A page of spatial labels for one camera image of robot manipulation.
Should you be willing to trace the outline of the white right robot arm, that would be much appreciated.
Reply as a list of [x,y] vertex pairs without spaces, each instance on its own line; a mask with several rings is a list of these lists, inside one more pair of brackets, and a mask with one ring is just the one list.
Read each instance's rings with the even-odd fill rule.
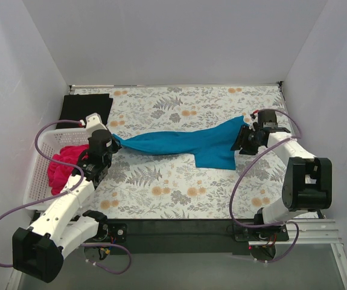
[[253,229],[260,240],[269,239],[275,228],[296,216],[328,209],[332,203],[332,162],[304,149],[298,142],[301,134],[293,135],[287,128],[280,127],[276,116],[279,112],[278,109],[259,109],[251,113],[253,123],[240,128],[231,147],[242,155],[254,156],[241,177],[269,152],[274,152],[286,166],[279,199],[260,209],[251,224],[231,218],[237,226]]

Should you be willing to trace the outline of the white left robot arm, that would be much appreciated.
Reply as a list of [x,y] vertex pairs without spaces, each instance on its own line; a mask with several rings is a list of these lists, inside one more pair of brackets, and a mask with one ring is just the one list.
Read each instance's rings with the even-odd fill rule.
[[12,237],[13,268],[43,282],[53,281],[64,259],[83,241],[103,241],[109,228],[97,215],[69,222],[106,177],[112,155],[119,149],[108,129],[97,129],[88,138],[89,147],[78,157],[65,185],[66,195],[57,198],[27,229]]

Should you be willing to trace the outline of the blue t shirt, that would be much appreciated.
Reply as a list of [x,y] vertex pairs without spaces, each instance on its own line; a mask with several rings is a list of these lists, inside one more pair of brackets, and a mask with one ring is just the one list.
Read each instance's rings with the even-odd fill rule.
[[237,139],[240,128],[245,125],[239,116],[216,127],[194,132],[162,131],[122,139],[115,135],[123,148],[144,155],[194,155],[198,168],[235,170],[235,157],[231,147]]

